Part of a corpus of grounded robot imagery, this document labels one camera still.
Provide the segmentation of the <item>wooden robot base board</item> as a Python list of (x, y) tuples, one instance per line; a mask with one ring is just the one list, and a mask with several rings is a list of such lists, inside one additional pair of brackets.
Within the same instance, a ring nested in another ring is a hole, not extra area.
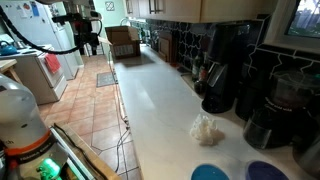
[(68, 153), (69, 160), (80, 173), (80, 180), (121, 180), (120, 176), (68, 125), (54, 124), (50, 130)]

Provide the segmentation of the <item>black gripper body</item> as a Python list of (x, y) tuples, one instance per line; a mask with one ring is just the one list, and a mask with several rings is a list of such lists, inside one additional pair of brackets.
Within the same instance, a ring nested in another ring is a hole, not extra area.
[(96, 55), (99, 45), (98, 36), (102, 31), (101, 19), (100, 13), (91, 11), (89, 17), (84, 17), (80, 13), (67, 13), (53, 17), (52, 21), (61, 25), (69, 22), (73, 31), (74, 44), (79, 48), (80, 53), (83, 54), (84, 46), (89, 44), (92, 54)]

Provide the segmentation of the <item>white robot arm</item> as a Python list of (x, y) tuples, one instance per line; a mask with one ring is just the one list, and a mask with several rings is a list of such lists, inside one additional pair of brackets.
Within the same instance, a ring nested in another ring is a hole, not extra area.
[(106, 176), (89, 159), (81, 161), (75, 142), (60, 126), (46, 126), (36, 98), (24, 85), (0, 77), (2, 180), (65, 180), (64, 168), (78, 180)]

